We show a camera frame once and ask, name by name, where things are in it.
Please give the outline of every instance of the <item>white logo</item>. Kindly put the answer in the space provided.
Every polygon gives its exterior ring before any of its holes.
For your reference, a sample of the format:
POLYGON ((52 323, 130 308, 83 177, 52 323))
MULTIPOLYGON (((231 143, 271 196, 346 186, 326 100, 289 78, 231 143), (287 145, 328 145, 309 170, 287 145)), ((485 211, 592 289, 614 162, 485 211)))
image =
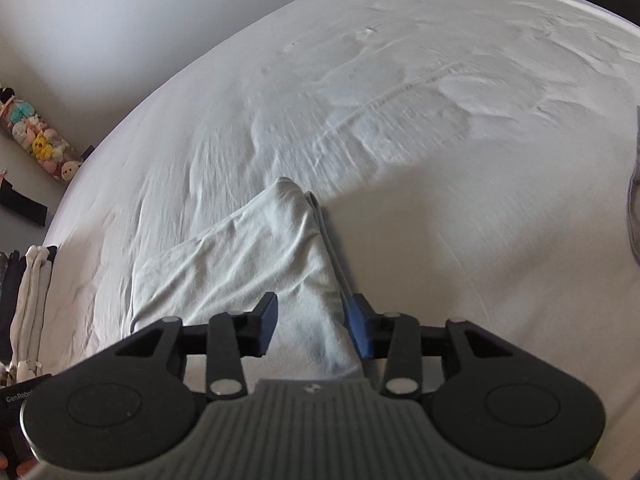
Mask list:
POLYGON ((305 390, 308 394, 313 395, 314 393, 317 393, 320 390, 322 390, 322 386, 320 386, 320 384, 313 383, 313 384, 304 386, 302 389, 305 390))

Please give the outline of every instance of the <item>plush toy face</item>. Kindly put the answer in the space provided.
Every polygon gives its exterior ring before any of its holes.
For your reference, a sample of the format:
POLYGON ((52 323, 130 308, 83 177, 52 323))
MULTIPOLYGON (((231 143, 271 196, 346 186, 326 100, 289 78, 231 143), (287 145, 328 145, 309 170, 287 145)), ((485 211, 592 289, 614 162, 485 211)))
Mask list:
POLYGON ((64 180, 65 182, 69 182, 73 177, 76 176, 78 168, 80 168, 80 165, 74 160, 65 162, 62 165, 62 180, 64 180))

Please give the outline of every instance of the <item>mattress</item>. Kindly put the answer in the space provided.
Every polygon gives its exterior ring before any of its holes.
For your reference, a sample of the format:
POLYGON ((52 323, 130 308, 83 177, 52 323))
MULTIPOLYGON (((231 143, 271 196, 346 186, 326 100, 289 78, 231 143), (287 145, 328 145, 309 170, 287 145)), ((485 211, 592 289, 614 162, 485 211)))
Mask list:
POLYGON ((594 463, 640 468, 640 269, 625 199, 640 30, 581 0, 299 0, 138 106, 71 183, 40 357, 127 335, 132 276, 288 176, 354 292, 465 317, 585 381, 594 463))

